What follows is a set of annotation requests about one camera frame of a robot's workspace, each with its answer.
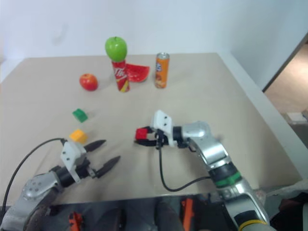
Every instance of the orange part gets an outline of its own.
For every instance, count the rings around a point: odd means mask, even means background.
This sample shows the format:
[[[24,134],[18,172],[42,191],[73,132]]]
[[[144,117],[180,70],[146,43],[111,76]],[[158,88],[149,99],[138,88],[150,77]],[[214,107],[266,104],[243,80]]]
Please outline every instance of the orange part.
[[[80,213],[73,212],[69,215],[70,231],[81,231],[82,215]]]
[[[184,202],[182,202],[182,205],[184,206],[183,227],[185,231],[190,231],[193,217],[193,200],[187,198]]]

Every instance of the black cable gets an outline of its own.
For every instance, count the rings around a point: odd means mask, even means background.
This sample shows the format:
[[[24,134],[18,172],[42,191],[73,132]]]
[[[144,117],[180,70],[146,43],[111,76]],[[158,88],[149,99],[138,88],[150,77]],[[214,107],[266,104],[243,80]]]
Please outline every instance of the black cable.
[[[181,191],[185,188],[187,188],[188,186],[198,182],[198,181],[201,181],[201,180],[206,180],[206,179],[211,179],[211,177],[200,177],[200,178],[197,178],[191,182],[188,182],[187,184],[177,188],[177,189],[171,189],[169,188],[166,183],[165,183],[165,179],[164,179],[164,175],[163,175],[163,160],[162,160],[162,147],[160,144],[158,144],[158,151],[159,151],[159,171],[160,171],[160,179],[162,181],[162,184],[164,186],[165,189],[167,189],[168,191],[170,192],[178,192],[178,191]]]
[[[3,199],[3,204],[2,204],[2,210],[1,210],[1,216],[0,216],[0,225],[2,224],[2,220],[3,220],[3,217],[4,217],[4,214],[6,212],[6,202],[8,200],[8,196],[9,196],[9,191],[10,191],[10,188],[12,186],[12,183],[13,183],[13,180],[18,172],[18,170],[20,169],[21,165],[23,165],[23,163],[28,159],[29,156],[31,156],[31,154],[33,152],[35,152],[39,147],[51,142],[51,141],[61,141],[62,144],[64,144],[66,142],[66,139],[64,138],[54,138],[54,139],[50,139],[50,140],[47,140],[41,144],[39,144],[38,146],[36,146],[31,152],[29,152],[24,158],[23,160],[20,162],[20,164],[17,166],[15,172],[13,173],[11,179],[10,179],[10,182],[8,184],[8,187],[6,188],[6,191],[5,191],[5,195],[4,195],[4,199]]]

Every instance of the table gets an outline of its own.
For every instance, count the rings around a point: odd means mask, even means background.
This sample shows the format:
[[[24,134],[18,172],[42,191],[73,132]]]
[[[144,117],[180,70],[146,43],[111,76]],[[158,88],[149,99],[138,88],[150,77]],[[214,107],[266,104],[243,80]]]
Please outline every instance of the table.
[[[301,179],[216,53],[172,54],[165,89],[154,86],[155,55],[131,55],[127,62],[151,67],[148,79],[131,83],[127,93],[118,92],[106,56],[28,58],[10,73],[1,85],[1,201],[11,174],[32,148],[50,138],[68,138],[77,128],[88,134],[89,142],[107,140],[88,155],[92,167],[99,168],[117,155],[121,160],[101,179],[87,178],[66,189],[56,204],[170,194],[160,181],[155,148],[133,143],[136,128],[149,125],[158,109],[169,114],[175,125],[206,121],[212,133],[222,138],[233,162],[253,188],[292,184]],[[78,79],[84,73],[98,78],[96,91],[80,87]],[[72,115],[77,108],[89,116],[82,124]],[[11,188],[9,205],[28,179],[63,165],[61,149],[60,143],[47,144],[24,163]],[[170,187],[207,175],[201,159],[188,150],[164,147],[163,167]],[[213,183],[205,180],[172,194],[213,190]]]

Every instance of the yellow ring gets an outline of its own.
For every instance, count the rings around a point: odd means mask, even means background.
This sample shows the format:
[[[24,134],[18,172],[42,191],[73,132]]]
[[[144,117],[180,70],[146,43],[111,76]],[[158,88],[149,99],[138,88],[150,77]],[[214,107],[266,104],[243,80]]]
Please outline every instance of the yellow ring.
[[[267,223],[262,221],[262,220],[248,220],[248,221],[245,221],[243,224],[240,225],[239,231],[242,231],[243,228],[245,228],[247,225],[251,225],[251,224],[255,224],[255,223],[261,223],[261,224],[267,225]]]

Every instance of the red apple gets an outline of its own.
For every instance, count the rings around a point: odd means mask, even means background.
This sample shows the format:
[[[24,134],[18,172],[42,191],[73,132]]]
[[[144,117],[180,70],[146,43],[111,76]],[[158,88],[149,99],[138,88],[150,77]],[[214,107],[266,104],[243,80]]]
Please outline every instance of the red apple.
[[[98,87],[97,79],[92,74],[83,74],[82,76],[80,76],[79,83],[83,87],[83,89],[89,91],[96,90]]]

